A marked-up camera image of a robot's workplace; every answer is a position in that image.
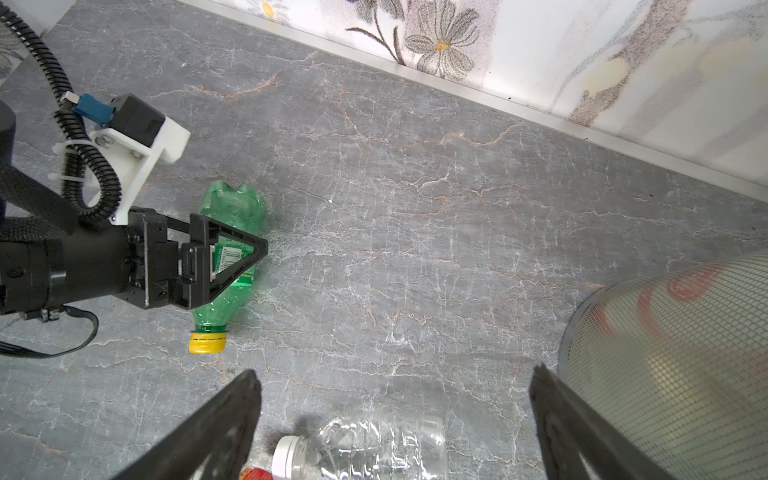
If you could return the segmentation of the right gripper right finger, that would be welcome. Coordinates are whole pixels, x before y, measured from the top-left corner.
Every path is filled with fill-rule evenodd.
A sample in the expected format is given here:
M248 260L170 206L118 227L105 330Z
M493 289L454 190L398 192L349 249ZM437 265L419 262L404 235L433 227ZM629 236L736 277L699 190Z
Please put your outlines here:
M534 367L529 398L549 479L670 479L544 364Z

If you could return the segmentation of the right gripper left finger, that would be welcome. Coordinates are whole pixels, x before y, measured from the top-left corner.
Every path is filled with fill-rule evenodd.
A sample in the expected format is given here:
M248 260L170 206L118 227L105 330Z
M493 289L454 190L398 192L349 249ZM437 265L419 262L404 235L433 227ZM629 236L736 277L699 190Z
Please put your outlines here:
M262 387L248 369L117 479L237 479L261 414Z

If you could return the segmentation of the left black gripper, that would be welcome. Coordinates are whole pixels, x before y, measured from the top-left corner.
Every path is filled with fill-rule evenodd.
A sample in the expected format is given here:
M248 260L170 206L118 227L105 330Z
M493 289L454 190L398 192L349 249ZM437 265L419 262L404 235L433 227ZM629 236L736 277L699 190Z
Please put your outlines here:
M268 253L268 241L211 217L189 223L150 208L132 208L125 228L130 274L122 299L142 309L196 309L218 298ZM179 248L168 230L186 233Z

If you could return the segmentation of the green soda bottle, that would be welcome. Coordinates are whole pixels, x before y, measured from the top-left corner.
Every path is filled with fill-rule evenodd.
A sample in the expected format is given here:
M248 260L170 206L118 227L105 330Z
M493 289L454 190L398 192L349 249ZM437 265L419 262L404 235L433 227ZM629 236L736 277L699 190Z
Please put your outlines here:
M200 213L244 232L259 235L267 217L264 197L254 188L237 188L223 180L214 181L203 198ZM220 273L253 252L253 248L221 236L215 246L212 266ZM225 350L228 324L248 303L254 291L255 269L248 269L211 303L194 310L195 328L189 352L218 354Z

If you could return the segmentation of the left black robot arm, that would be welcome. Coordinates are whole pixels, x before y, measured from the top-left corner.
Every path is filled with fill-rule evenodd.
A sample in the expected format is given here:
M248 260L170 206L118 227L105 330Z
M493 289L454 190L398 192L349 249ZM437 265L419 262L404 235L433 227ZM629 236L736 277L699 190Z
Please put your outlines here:
M1 219L1 310L45 319L72 302L115 296L143 309L209 304L267 254L268 243L231 220L187 220L135 201L154 167L183 153L186 129L132 95L109 105L79 99L73 113L102 129L63 143L66 153L94 149L121 198L107 218L81 217L67 200L12 164L16 117L1 109L1 202L23 210Z

